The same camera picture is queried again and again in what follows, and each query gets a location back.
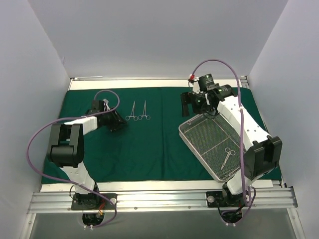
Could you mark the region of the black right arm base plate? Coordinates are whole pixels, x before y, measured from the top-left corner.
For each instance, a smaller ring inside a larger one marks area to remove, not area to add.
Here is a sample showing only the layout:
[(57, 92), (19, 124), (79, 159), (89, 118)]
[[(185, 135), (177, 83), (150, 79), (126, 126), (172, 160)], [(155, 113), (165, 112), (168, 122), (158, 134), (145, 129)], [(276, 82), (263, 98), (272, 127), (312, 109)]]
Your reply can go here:
[(221, 191), (207, 191), (205, 193), (207, 206), (209, 208), (217, 207), (241, 207), (248, 206), (250, 202), (245, 203), (243, 194), (232, 195), (225, 190)]

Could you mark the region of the metal wire mesh tray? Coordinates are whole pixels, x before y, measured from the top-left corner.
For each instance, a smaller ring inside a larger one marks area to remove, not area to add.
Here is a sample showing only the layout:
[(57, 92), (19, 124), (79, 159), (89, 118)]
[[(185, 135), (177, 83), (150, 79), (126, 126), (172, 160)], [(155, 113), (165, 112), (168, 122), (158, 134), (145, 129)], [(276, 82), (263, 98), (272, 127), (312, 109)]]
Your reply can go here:
[[(220, 183), (229, 181), (240, 169), (240, 136), (225, 117), (196, 115), (180, 124), (179, 135), (209, 175)], [(236, 152), (223, 170), (225, 148)]]

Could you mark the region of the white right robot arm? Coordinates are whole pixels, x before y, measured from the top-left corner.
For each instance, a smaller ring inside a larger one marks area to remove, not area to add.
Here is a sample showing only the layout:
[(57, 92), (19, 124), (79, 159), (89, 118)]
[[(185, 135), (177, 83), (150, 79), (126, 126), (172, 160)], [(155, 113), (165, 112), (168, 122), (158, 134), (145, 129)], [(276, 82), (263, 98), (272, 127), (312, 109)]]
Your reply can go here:
[(260, 127), (229, 86), (214, 84), (180, 95), (181, 139), (209, 175), (223, 183), (221, 199), (234, 205), (256, 180), (279, 165), (282, 141)]

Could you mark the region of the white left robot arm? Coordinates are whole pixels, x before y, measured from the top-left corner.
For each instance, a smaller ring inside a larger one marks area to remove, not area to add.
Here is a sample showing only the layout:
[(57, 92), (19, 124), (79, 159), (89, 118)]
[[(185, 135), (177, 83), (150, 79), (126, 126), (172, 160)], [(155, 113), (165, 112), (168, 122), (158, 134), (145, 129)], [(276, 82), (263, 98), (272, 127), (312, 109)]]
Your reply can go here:
[(101, 127), (115, 132), (125, 125), (126, 121), (115, 109), (101, 107), (88, 110), (82, 118), (51, 126), (47, 158), (76, 183), (75, 193), (83, 196), (82, 202), (89, 209), (98, 207), (101, 197), (97, 183), (84, 165), (84, 136)]

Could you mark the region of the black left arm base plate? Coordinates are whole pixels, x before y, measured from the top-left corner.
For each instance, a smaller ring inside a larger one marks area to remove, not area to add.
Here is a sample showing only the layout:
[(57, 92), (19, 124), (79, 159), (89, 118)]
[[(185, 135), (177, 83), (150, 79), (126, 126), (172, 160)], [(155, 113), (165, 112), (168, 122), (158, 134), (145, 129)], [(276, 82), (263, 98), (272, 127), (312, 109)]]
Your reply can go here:
[(103, 210), (110, 210), (114, 207), (111, 206), (111, 204), (101, 197), (89, 193), (89, 194), (79, 194), (74, 193), (71, 195), (69, 193), (69, 197), (72, 198), (72, 205), (71, 210), (75, 211), (85, 211), (85, 210), (97, 210), (97, 209), (103, 209)]

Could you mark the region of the dark green surgical cloth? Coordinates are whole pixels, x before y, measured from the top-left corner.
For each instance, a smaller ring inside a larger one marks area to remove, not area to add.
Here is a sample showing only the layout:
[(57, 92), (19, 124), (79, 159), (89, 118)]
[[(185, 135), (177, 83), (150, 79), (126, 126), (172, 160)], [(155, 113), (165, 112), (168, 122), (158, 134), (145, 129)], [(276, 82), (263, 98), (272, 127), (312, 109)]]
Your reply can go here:
[(107, 99), (122, 117), (143, 112), (147, 102), (150, 120), (130, 120), (119, 131), (106, 127), (84, 137), (84, 164), (97, 182), (209, 180), (211, 177), (179, 136), (180, 94), (186, 87), (125, 88), (111, 93), (100, 90), (68, 91), (60, 117), (78, 117), (86, 113), (92, 100)]

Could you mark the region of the steel surgical forceps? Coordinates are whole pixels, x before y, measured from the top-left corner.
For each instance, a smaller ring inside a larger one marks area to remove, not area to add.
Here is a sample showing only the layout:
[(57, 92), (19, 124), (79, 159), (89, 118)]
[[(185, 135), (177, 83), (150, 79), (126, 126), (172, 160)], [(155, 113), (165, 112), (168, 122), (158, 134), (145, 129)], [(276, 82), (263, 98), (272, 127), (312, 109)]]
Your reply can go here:
[(143, 108), (142, 114), (138, 116), (138, 120), (143, 120), (143, 119), (146, 119), (146, 120), (151, 119), (151, 116), (149, 116), (147, 114), (147, 102), (146, 101), (144, 102), (144, 108)]
[(136, 105), (136, 101), (133, 102), (131, 113), (125, 117), (126, 121), (130, 121), (130, 120), (137, 121), (139, 119), (138, 116), (135, 115), (135, 105)]

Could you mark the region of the steel surgical scissors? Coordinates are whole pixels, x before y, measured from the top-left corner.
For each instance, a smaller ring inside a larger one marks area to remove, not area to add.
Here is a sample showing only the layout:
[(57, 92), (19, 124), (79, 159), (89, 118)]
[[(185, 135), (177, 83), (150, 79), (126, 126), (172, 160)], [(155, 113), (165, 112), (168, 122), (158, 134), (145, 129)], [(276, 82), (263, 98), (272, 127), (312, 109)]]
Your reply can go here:
[(230, 149), (229, 147), (225, 148), (225, 152), (226, 152), (226, 156), (225, 156), (223, 164), (221, 165), (220, 170), (223, 170), (223, 168), (225, 167), (230, 156), (236, 155), (236, 152), (234, 150)]

